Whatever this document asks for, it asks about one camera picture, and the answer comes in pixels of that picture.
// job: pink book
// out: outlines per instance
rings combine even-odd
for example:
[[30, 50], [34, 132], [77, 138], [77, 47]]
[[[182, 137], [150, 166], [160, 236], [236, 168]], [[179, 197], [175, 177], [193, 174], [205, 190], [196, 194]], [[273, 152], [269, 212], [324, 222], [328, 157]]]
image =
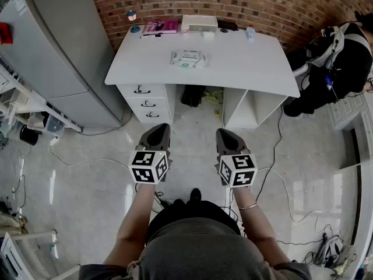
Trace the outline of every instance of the pink book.
[[179, 25], [177, 20], [148, 22], [144, 28], [144, 34], [176, 33]]

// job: hand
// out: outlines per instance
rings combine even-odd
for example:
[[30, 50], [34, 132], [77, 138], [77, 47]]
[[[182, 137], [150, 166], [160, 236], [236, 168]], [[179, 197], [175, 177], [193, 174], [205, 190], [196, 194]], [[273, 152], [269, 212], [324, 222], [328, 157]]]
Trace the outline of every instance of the hand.
[[363, 91], [369, 91], [370, 89], [372, 89], [371, 82], [365, 83]]

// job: brick wall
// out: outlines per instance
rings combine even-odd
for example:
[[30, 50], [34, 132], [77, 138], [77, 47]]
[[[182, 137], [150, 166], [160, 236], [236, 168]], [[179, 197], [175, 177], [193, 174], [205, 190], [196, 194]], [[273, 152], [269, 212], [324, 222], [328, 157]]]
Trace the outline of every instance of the brick wall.
[[303, 46], [325, 25], [354, 19], [354, 11], [373, 12], [373, 0], [94, 0], [112, 46], [117, 50], [130, 28], [125, 14], [137, 11], [137, 23], [182, 15], [215, 15], [239, 27], [276, 36], [285, 50]]

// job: pen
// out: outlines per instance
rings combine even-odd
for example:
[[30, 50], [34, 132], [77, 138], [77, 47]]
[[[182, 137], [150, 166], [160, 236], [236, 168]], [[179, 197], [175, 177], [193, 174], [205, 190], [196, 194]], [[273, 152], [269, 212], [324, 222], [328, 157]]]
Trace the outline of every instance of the pen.
[[161, 37], [161, 35], [160, 34], [145, 34], [145, 35], [140, 36], [141, 39], [143, 37]]

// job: white box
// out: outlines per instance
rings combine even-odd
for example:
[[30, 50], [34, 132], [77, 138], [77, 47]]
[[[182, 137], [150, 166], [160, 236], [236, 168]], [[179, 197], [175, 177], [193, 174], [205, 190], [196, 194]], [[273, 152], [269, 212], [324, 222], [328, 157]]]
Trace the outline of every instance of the white box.
[[137, 150], [129, 157], [129, 171], [136, 183], [157, 184], [166, 175], [168, 160], [165, 151]]
[[217, 32], [215, 16], [184, 15], [182, 25], [189, 25], [189, 32]]
[[257, 172], [253, 154], [220, 157], [219, 174], [230, 188], [251, 186]]

